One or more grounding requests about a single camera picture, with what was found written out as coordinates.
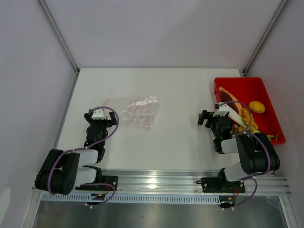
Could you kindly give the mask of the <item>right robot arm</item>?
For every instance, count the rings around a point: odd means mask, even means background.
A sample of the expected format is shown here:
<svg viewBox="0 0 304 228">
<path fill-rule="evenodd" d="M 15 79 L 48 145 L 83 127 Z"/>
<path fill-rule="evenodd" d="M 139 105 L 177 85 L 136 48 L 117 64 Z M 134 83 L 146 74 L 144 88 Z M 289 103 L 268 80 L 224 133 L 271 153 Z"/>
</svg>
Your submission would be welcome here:
<svg viewBox="0 0 304 228">
<path fill-rule="evenodd" d="M 244 193 L 244 181 L 255 175 L 264 175 L 280 167 L 279 157 L 265 133 L 242 133 L 232 136 L 232 120 L 227 114 L 203 110 L 199 114 L 198 125 L 209 128 L 213 135 L 214 150 L 222 154 L 235 153 L 239 161 L 220 169 L 216 177 L 205 177 L 196 181 L 204 193 Z"/>
</svg>

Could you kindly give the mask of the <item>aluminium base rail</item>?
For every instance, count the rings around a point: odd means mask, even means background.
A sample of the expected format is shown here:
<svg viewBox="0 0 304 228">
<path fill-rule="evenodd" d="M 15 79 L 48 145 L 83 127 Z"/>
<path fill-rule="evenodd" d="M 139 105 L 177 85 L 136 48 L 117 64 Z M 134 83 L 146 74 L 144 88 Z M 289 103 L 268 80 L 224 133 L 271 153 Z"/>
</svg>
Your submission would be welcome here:
<svg viewBox="0 0 304 228">
<path fill-rule="evenodd" d="M 216 177 L 218 171 L 105 170 L 104 175 L 118 177 L 117 193 L 130 194 L 202 194 L 196 183 L 202 177 Z M 257 176 L 256 196 L 290 196 L 286 177 Z"/>
</svg>

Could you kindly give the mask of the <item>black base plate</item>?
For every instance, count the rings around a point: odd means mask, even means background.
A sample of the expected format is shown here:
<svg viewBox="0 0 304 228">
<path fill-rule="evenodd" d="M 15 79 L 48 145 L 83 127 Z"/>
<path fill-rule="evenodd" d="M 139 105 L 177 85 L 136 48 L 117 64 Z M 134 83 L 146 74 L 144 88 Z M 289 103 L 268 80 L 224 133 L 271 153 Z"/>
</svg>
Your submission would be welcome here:
<svg viewBox="0 0 304 228">
<path fill-rule="evenodd" d="M 113 188 L 110 186 L 100 185 L 101 183 L 110 184 L 115 188 L 115 190 L 117 190 L 118 176 L 113 176 L 113 175 L 102 176 L 102 178 L 100 180 L 96 180 L 93 182 L 94 185 L 92 185 L 92 186 L 81 185 L 79 187 L 76 187 L 76 190 L 86 190 L 86 191 L 112 191 L 113 190 Z"/>
<path fill-rule="evenodd" d="M 227 181 L 226 179 L 201 178 L 196 183 L 202 187 L 204 193 L 245 193 L 245 185 L 240 181 Z"/>
</svg>

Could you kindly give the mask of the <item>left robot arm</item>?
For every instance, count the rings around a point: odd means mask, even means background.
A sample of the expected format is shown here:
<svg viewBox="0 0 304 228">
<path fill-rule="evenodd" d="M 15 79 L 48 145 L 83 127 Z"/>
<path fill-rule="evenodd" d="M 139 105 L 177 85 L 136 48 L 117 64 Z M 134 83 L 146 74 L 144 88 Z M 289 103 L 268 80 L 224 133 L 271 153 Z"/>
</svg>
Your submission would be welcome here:
<svg viewBox="0 0 304 228">
<path fill-rule="evenodd" d="M 51 149 L 36 176 L 36 189 L 52 195 L 68 195 L 73 189 L 115 190 L 115 183 L 104 177 L 96 165 L 104 158 L 106 140 L 113 135 L 108 129 L 118 129 L 118 114 L 109 108 L 106 117 L 102 107 L 89 110 L 84 118 L 89 124 L 84 146 L 66 151 Z"/>
</svg>

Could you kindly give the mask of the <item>white green leek toy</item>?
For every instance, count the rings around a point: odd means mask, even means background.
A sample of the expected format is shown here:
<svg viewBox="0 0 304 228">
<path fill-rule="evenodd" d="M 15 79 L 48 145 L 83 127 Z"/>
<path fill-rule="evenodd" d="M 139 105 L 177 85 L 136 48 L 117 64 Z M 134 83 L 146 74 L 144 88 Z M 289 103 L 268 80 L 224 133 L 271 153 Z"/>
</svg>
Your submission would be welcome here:
<svg viewBox="0 0 304 228">
<path fill-rule="evenodd" d="M 236 113 L 233 109 L 229 111 L 228 114 L 229 118 L 235 122 L 235 124 L 247 128 L 248 125 L 245 124 L 245 122 L 242 119 L 242 116 Z"/>
</svg>

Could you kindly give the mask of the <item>red plastic bin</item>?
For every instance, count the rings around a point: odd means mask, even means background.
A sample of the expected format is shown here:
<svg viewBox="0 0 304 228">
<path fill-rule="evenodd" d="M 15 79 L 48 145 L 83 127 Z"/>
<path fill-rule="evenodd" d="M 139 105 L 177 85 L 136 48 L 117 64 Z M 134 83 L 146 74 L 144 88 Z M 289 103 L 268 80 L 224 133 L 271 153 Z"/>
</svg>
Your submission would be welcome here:
<svg viewBox="0 0 304 228">
<path fill-rule="evenodd" d="M 272 103 L 259 77 L 217 77 L 214 79 L 216 100 L 222 101 L 220 88 L 230 92 L 238 101 L 248 105 L 252 101 L 261 102 L 266 110 L 262 114 L 253 113 L 258 130 L 271 135 L 273 145 L 285 143 L 285 136 L 277 119 Z"/>
</svg>

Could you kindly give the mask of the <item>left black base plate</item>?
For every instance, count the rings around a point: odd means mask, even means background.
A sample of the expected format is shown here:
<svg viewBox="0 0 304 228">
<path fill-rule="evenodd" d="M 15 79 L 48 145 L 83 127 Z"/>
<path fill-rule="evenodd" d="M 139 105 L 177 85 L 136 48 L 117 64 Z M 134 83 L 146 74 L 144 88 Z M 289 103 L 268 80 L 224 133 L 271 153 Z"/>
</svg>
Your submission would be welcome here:
<svg viewBox="0 0 304 228">
<path fill-rule="evenodd" d="M 113 176 L 113 175 L 102 176 L 102 178 L 100 180 L 96 180 L 93 182 L 94 185 L 92 185 L 92 186 L 81 185 L 79 187 L 76 187 L 76 190 L 86 190 L 86 191 L 112 191 L 113 190 L 113 188 L 110 186 L 100 185 L 101 183 L 110 184 L 115 188 L 115 190 L 117 190 L 118 176 Z"/>
</svg>

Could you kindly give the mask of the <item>clear zip top bag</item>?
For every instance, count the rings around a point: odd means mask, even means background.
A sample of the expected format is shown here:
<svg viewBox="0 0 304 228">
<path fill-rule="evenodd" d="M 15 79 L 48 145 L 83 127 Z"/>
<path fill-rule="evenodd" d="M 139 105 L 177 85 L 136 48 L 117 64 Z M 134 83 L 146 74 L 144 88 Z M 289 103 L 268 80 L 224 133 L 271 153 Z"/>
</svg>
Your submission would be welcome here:
<svg viewBox="0 0 304 228">
<path fill-rule="evenodd" d="M 120 125 L 138 125 L 147 130 L 154 125 L 160 103 L 155 95 L 139 95 L 123 98 L 107 98 L 103 106 L 114 109 Z"/>
</svg>

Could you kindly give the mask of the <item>yellow ginger root toy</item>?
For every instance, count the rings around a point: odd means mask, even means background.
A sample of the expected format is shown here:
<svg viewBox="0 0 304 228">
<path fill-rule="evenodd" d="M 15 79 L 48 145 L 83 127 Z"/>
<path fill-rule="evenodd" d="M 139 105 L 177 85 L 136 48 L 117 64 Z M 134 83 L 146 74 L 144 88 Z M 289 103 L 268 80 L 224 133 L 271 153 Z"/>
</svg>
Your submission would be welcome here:
<svg viewBox="0 0 304 228">
<path fill-rule="evenodd" d="M 258 125 L 256 124 L 252 114 L 245 108 L 242 109 L 242 119 L 246 125 L 249 125 L 249 127 L 253 127 L 255 130 L 258 130 Z"/>
</svg>

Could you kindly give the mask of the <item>papaya slice toy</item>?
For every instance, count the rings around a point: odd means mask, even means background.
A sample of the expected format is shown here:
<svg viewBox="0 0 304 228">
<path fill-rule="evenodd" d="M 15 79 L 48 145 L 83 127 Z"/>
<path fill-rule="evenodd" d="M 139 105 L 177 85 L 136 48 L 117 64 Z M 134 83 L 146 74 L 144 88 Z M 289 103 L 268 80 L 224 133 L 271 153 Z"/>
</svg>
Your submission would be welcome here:
<svg viewBox="0 0 304 228">
<path fill-rule="evenodd" d="M 242 110 L 243 110 L 242 105 L 238 103 L 238 100 L 229 91 L 227 91 L 226 89 L 220 86 L 219 93 L 222 102 L 232 101 L 231 103 L 228 104 L 228 106 L 230 106 L 239 115 L 242 114 Z"/>
</svg>

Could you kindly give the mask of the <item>right aluminium frame post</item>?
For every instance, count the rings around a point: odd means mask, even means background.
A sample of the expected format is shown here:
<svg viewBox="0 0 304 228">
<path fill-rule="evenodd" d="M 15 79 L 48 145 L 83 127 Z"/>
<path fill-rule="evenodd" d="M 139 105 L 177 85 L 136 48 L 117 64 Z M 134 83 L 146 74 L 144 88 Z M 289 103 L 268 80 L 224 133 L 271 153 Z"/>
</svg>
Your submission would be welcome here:
<svg viewBox="0 0 304 228">
<path fill-rule="evenodd" d="M 266 45 L 267 41 L 271 37 L 272 32 L 274 31 L 276 25 L 279 23 L 280 18 L 284 14 L 285 10 L 287 9 L 290 0 L 281 0 L 278 7 L 276 8 L 271 20 L 267 24 L 266 29 L 264 30 L 261 38 L 259 39 L 254 51 L 250 55 L 250 58 L 246 62 L 244 68 L 241 71 L 242 77 L 247 77 L 251 67 L 253 66 L 254 62 L 257 60 L 260 52 L 263 50 L 264 46 Z"/>
</svg>

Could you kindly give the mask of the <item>yellow potato toy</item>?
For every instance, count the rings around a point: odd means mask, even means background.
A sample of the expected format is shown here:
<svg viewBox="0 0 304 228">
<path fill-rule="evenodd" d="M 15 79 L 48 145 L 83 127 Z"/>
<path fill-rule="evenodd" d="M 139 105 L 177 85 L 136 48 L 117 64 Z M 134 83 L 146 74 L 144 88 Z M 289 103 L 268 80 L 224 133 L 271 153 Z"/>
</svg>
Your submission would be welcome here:
<svg viewBox="0 0 304 228">
<path fill-rule="evenodd" d="M 266 110 L 265 106 L 259 102 L 259 101 L 252 101 L 248 104 L 248 107 L 250 111 L 257 113 L 257 114 L 263 114 Z"/>
</svg>

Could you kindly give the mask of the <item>left aluminium frame post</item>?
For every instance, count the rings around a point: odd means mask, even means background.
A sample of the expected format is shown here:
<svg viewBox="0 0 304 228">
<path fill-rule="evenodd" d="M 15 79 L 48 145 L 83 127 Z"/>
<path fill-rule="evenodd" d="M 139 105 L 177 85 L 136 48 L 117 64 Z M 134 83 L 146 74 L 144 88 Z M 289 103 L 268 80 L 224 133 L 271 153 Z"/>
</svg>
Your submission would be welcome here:
<svg viewBox="0 0 304 228">
<path fill-rule="evenodd" d="M 50 8 L 48 7 L 47 2 L 45 0 L 37 0 L 36 2 L 38 4 L 38 6 L 40 7 L 41 12 L 44 15 L 44 17 L 45 17 L 45 19 L 46 19 L 46 21 L 47 21 L 50 29 L 52 30 L 52 32 L 53 32 L 53 34 L 54 34 L 54 36 L 55 36 L 58 44 L 61 47 L 64 55 L 68 59 L 68 61 L 69 61 L 70 65 L 71 65 L 74 73 L 76 75 L 78 75 L 80 69 L 79 69 L 79 67 L 76 64 L 76 61 L 75 61 L 75 59 L 74 59 L 74 57 L 73 57 L 73 55 L 72 55 L 72 53 L 71 53 L 71 51 L 70 51 L 70 49 L 69 49 L 69 47 L 68 47 L 68 45 L 66 43 L 64 37 L 63 37 L 63 35 L 62 35 L 62 33 L 61 33 L 61 31 L 60 31 L 60 29 L 59 29 L 59 27 L 58 27 L 58 25 L 57 25 L 57 23 L 55 21 L 55 18 L 53 16 Z"/>
</svg>

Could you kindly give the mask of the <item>longan fruit bunch toy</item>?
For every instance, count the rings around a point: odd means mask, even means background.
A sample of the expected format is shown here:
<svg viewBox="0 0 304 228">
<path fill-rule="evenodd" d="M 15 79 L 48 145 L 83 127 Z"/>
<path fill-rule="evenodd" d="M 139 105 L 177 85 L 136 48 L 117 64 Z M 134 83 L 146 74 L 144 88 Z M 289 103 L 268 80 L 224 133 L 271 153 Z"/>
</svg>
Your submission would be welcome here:
<svg viewBox="0 0 304 228">
<path fill-rule="evenodd" d="M 234 124 L 232 126 L 232 130 L 230 131 L 230 134 L 233 136 L 233 135 L 236 135 L 236 134 L 239 134 L 239 133 L 243 132 L 244 130 L 245 130 L 245 127 L 241 127 L 237 124 Z M 249 127 L 246 130 L 247 133 L 254 133 L 254 131 L 255 131 L 255 128 L 253 128 L 253 127 Z"/>
</svg>

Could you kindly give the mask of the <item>aluminium frame post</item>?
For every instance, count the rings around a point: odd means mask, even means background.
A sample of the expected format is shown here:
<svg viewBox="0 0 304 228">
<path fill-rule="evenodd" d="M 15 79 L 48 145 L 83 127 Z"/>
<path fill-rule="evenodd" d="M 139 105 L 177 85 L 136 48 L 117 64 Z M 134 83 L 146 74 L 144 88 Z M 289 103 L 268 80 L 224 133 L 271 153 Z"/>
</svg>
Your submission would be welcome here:
<svg viewBox="0 0 304 228">
<path fill-rule="evenodd" d="M 76 75 L 78 75 L 80 69 L 79 69 L 79 67 L 76 64 L 76 61 L 75 61 L 75 59 L 74 59 L 74 57 L 73 57 L 73 55 L 72 55 L 72 53 L 71 53 L 71 51 L 70 51 L 70 49 L 69 49 L 69 47 L 68 47 L 68 45 L 66 43 L 64 37 L 63 37 L 63 35 L 62 35 L 62 33 L 61 33 L 61 31 L 60 31 L 60 29 L 59 29 L 59 27 L 58 27 L 58 25 L 57 25 L 57 23 L 55 21 L 55 18 L 53 16 L 50 8 L 48 7 L 47 2 L 45 0 L 37 0 L 36 2 L 38 4 L 38 6 L 40 7 L 41 12 L 44 15 L 44 17 L 45 17 L 45 19 L 46 19 L 46 21 L 47 21 L 50 29 L 52 30 L 52 32 L 53 32 L 53 34 L 54 34 L 54 36 L 55 36 L 58 44 L 61 47 L 64 55 L 68 59 L 68 61 L 69 61 L 70 65 L 71 65 L 74 73 Z"/>
<path fill-rule="evenodd" d="M 290 0 L 281 0 L 278 7 L 276 8 L 271 20 L 267 24 L 266 29 L 264 30 L 261 38 L 259 39 L 254 51 L 250 55 L 250 58 L 246 62 L 244 68 L 241 71 L 242 77 L 247 77 L 251 67 L 253 66 L 254 62 L 257 60 L 260 52 L 263 50 L 264 46 L 266 45 L 267 41 L 271 37 L 272 32 L 274 31 L 276 25 L 279 23 L 280 18 L 284 14 L 285 10 L 287 9 Z"/>
</svg>

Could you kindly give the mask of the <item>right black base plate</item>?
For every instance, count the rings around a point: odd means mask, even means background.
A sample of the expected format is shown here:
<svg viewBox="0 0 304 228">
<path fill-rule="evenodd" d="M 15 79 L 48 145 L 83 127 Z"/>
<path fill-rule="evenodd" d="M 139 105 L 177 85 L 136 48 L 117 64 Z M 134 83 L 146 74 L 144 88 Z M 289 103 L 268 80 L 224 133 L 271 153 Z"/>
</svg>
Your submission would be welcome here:
<svg viewBox="0 0 304 228">
<path fill-rule="evenodd" d="M 240 181 L 227 181 L 226 179 L 201 178 L 196 183 L 202 187 L 204 193 L 245 193 L 245 185 Z"/>
</svg>

